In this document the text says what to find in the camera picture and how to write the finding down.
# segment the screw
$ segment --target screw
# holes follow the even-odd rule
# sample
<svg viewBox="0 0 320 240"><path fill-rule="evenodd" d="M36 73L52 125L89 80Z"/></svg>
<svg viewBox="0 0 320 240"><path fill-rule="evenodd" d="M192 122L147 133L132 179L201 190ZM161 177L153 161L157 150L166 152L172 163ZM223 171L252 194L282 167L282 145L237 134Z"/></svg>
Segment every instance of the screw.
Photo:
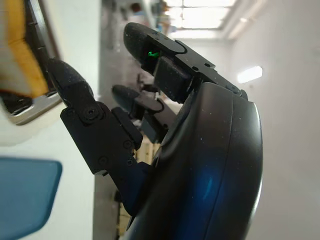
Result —
<svg viewBox="0 0 320 240"><path fill-rule="evenodd" d="M109 166L109 164L110 164L110 161L109 161L109 159L107 158L107 157L105 157L105 156L102 156L102 157L100 157L100 159L99 159L99 163L101 164L101 165L103 165L104 167L108 167Z"/></svg>
<svg viewBox="0 0 320 240"><path fill-rule="evenodd" d="M126 164L127 164L128 166L132 166L133 162L132 162L131 159L129 159L128 161L126 161Z"/></svg>
<svg viewBox="0 0 320 240"><path fill-rule="evenodd" d="M99 112L95 107L89 106L86 109L84 109L83 115L86 119L93 120L99 115Z"/></svg>
<svg viewBox="0 0 320 240"><path fill-rule="evenodd" d="M125 149L131 148L131 147L132 147L132 142L131 142L130 140L125 140L125 141L123 142L123 147L124 147Z"/></svg>

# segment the metal frame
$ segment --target metal frame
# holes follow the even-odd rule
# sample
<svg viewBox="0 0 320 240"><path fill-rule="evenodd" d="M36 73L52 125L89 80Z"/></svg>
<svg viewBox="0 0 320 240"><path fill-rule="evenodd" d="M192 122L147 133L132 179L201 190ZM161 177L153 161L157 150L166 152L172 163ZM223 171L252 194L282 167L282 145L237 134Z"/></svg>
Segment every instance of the metal frame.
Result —
<svg viewBox="0 0 320 240"><path fill-rule="evenodd" d="M35 22L32 24L37 25L37 33L39 41L46 48L49 58L56 57L58 55L57 48L54 44L51 31L46 24L46 18L44 16L43 6L38 0L29 0L29 6L32 10L32 15L35 18ZM9 120L15 125L24 125L37 117L41 116L45 112L49 111L61 102L61 98L58 93L50 92L48 95L42 95L32 99L32 105L26 110L20 113L10 114L5 110Z"/></svg>

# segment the black robotic finger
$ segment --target black robotic finger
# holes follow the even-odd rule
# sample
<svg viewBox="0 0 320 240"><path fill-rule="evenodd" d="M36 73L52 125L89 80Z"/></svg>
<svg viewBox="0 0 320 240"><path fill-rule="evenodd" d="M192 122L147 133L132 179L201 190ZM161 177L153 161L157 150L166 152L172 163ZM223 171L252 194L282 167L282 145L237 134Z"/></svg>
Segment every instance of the black robotic finger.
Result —
<svg viewBox="0 0 320 240"><path fill-rule="evenodd" d="M161 100L123 86L112 87L114 99L129 115L141 120L141 129L152 143L161 143L173 124L176 114Z"/></svg>
<svg viewBox="0 0 320 240"><path fill-rule="evenodd" d="M184 103L202 83L219 85L237 96L245 96L235 85L219 75L215 65L181 41L139 23L128 23L123 40L141 68L154 75L155 84L171 100Z"/></svg>

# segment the floor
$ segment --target floor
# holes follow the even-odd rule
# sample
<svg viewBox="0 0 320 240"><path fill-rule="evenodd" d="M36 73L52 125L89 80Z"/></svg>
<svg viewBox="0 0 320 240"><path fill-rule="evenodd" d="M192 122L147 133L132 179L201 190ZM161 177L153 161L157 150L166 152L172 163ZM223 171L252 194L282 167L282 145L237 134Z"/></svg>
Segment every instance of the floor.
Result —
<svg viewBox="0 0 320 240"><path fill-rule="evenodd" d="M132 58L126 50L123 29L126 22L114 12L112 0L102 0L99 101L110 109L117 106L111 95L115 84L133 85L136 82L128 67ZM93 240L115 240L117 237L118 205L114 202L116 186L110 176L95 177Z"/></svg>

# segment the ceiling light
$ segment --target ceiling light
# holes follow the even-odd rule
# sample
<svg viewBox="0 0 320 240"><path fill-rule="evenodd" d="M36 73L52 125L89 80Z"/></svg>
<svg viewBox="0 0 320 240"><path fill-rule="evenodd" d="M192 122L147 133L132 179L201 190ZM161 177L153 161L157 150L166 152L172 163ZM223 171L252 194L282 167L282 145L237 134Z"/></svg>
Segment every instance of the ceiling light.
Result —
<svg viewBox="0 0 320 240"><path fill-rule="evenodd" d="M184 0L186 7L231 7L236 0Z"/></svg>
<svg viewBox="0 0 320 240"><path fill-rule="evenodd" d="M217 33L212 30L178 30L170 33L173 39L214 39Z"/></svg>
<svg viewBox="0 0 320 240"><path fill-rule="evenodd" d="M221 24L221 20L184 19L182 21L182 27L185 29L217 29Z"/></svg>
<svg viewBox="0 0 320 240"><path fill-rule="evenodd" d="M240 84L252 81L262 77L262 68L260 66L251 67L238 74L237 80Z"/></svg>
<svg viewBox="0 0 320 240"><path fill-rule="evenodd" d="M246 23L246 22L248 22L248 19L242 17L242 18L240 18L240 21L243 22L243 23Z"/></svg>
<svg viewBox="0 0 320 240"><path fill-rule="evenodd" d="M215 21L223 19L229 12L224 7L191 7L183 9L183 18L198 21Z"/></svg>

